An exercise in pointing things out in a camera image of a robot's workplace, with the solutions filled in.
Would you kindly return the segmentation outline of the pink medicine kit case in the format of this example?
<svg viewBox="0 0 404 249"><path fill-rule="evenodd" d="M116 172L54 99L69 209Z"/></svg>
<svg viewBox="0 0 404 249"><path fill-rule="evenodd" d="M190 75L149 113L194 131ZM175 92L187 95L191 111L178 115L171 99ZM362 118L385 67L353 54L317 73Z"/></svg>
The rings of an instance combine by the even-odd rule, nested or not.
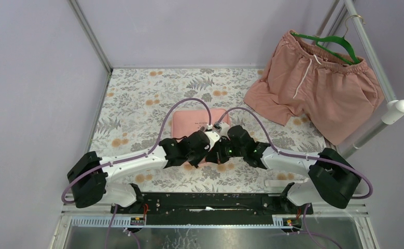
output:
<svg viewBox="0 0 404 249"><path fill-rule="evenodd" d="M215 123L226 112L223 108L210 109L212 122ZM171 121L171 137L180 138L189 136L194 131L200 129L202 126L207 125L209 122L208 112L204 109L200 110L179 110L172 115ZM227 123L231 126L229 114L222 118L221 122ZM200 167L207 165L214 165L214 163L206 162L204 160L198 164Z"/></svg>

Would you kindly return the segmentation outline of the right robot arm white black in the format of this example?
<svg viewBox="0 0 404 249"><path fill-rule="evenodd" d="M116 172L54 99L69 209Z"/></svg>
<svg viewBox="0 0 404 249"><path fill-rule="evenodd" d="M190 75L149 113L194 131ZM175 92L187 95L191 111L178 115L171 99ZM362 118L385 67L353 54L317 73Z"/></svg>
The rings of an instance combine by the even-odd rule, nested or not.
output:
<svg viewBox="0 0 404 249"><path fill-rule="evenodd" d="M270 143L256 142L242 126L232 127L225 122L210 126L205 134L211 140L206 162L223 164L231 158L242 158L254 168L307 177L307 181L289 183L283 190L279 206L287 214L320 201L344 209L361 180L359 173L331 148L310 154L280 150Z"/></svg>

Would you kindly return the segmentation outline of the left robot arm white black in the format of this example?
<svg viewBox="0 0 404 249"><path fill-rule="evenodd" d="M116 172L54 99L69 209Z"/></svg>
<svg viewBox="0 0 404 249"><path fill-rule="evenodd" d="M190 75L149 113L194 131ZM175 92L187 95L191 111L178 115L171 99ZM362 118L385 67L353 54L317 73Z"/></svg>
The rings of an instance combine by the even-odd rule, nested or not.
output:
<svg viewBox="0 0 404 249"><path fill-rule="evenodd" d="M67 174L74 204L82 209L101 200L124 207L130 213L137 213L143 206L142 194L134 184L124 185L117 181L128 175L146 170L179 167L185 163L198 167L215 143L221 139L214 128L200 129L181 140L168 138L156 147L113 157L99 157L95 151L84 154Z"/></svg>

